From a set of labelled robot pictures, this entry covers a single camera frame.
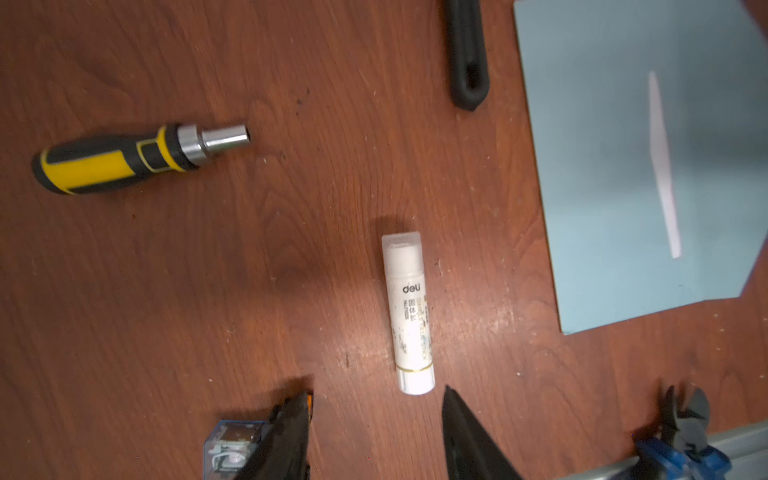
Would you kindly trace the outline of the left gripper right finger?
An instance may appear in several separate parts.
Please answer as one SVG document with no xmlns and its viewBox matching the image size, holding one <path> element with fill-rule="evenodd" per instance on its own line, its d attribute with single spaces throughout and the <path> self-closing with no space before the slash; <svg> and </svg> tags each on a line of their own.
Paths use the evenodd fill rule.
<svg viewBox="0 0 768 480">
<path fill-rule="evenodd" d="M 522 479 L 458 392 L 450 386 L 445 388 L 441 415 L 450 480 Z"/>
</svg>

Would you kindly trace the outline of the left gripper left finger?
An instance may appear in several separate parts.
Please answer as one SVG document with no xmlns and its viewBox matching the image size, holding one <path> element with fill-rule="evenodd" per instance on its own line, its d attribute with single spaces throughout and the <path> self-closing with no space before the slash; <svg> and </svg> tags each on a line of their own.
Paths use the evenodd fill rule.
<svg viewBox="0 0 768 480">
<path fill-rule="evenodd" d="M 270 413 L 266 436 L 235 478 L 310 479 L 307 454 L 311 420 L 311 391 L 302 391 L 276 405 Z"/>
</svg>

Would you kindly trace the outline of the white glue stick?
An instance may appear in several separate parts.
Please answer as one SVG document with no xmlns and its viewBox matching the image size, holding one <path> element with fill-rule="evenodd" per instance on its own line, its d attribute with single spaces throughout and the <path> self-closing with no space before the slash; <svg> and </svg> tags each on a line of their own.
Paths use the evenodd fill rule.
<svg viewBox="0 0 768 480">
<path fill-rule="evenodd" d="M 436 379 L 421 236 L 389 234 L 381 243 L 398 385 L 406 395 L 424 395 Z"/>
</svg>

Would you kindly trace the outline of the pink white letter card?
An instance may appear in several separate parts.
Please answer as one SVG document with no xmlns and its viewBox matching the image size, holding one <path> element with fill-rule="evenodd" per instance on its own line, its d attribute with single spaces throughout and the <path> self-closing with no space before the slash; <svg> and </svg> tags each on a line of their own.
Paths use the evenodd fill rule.
<svg viewBox="0 0 768 480">
<path fill-rule="evenodd" d="M 656 72 L 648 72 L 649 153 L 662 216 L 672 259 L 682 255 L 682 239 L 678 222 L 672 162 L 665 125 L 663 98 Z"/>
</svg>

